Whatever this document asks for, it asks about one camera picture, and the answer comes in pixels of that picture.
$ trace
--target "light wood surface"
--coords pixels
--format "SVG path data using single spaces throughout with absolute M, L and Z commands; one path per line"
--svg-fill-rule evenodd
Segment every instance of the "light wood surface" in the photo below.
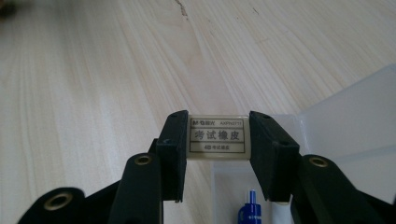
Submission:
M 396 63 L 393 0 L 31 0 L 0 23 L 0 222 L 120 179 L 166 117 L 296 114 Z M 165 223 L 211 223 L 189 161 Z

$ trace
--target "blue marker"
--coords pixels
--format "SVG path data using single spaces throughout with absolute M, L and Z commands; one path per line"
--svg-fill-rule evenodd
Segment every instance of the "blue marker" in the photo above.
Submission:
M 249 200 L 238 213 L 238 224 L 262 224 L 262 206 L 256 203 L 256 191 L 251 189 Z

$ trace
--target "wood grain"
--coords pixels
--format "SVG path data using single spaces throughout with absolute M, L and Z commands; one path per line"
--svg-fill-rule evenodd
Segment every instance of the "wood grain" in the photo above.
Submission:
M 87 195 L 166 116 L 299 113 L 396 62 L 392 0 L 20 1 L 0 23 L 0 222 L 60 186 Z M 165 223 L 211 223 L 189 162 Z

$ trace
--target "white eraser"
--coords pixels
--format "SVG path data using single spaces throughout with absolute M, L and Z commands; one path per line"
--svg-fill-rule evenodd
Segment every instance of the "white eraser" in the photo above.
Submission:
M 187 159 L 249 160 L 247 116 L 189 115 Z

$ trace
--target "translucent plastic bin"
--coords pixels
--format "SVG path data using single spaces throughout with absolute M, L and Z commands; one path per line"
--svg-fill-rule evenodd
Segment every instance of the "translucent plastic bin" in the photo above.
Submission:
M 333 160 L 354 186 L 387 203 L 396 194 L 396 65 L 390 65 L 299 115 L 273 118 L 301 154 Z M 212 163 L 213 222 L 236 223 L 256 189 L 262 223 L 292 223 L 290 207 L 266 202 L 248 161 Z

